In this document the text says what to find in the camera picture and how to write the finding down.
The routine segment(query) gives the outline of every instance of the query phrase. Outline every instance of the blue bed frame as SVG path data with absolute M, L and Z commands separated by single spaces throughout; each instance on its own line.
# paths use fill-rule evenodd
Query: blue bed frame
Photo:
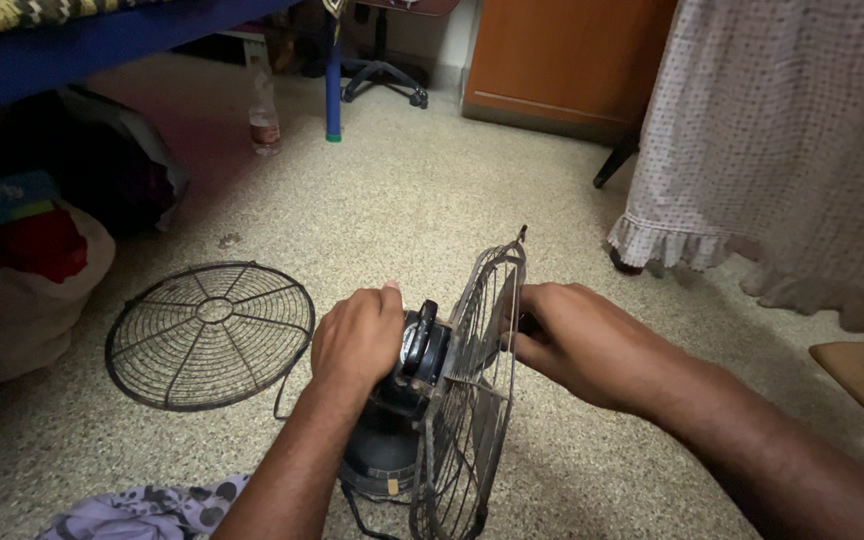
M 173 0 L 0 34 L 0 105 L 85 79 L 105 68 L 226 30 L 298 0 Z M 339 141 L 341 55 L 325 70 L 326 138 Z

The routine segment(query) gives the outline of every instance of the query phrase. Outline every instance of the bottle label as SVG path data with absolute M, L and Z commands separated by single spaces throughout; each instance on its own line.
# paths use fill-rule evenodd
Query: bottle label
M 275 144 L 279 142 L 279 126 L 254 126 L 251 128 L 252 142 L 256 144 Z

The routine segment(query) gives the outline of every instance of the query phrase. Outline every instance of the wire grille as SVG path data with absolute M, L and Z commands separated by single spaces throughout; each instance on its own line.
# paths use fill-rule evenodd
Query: wire grille
M 292 277 L 254 261 L 201 265 L 126 302 L 105 340 L 105 367 L 139 403 L 217 409 L 284 377 L 314 322 L 312 300 Z
M 525 253 L 518 240 L 483 251 L 452 322 L 453 342 L 424 419 L 418 460 L 424 465 L 410 513 L 415 538 L 474 538 L 508 427 L 514 344 L 500 336 L 518 324 Z

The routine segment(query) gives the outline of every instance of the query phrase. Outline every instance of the cabinet door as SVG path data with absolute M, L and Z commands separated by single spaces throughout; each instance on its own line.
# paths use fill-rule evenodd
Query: cabinet door
M 634 124 L 674 0 L 484 0 L 464 99 L 582 124 Z

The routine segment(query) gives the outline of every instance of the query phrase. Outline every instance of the left hand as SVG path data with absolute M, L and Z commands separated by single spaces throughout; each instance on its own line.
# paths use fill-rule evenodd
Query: left hand
M 318 322 L 312 337 L 312 377 L 336 377 L 371 390 L 396 365 L 402 351 L 402 293 L 386 281 L 382 289 L 359 289 L 339 300 Z

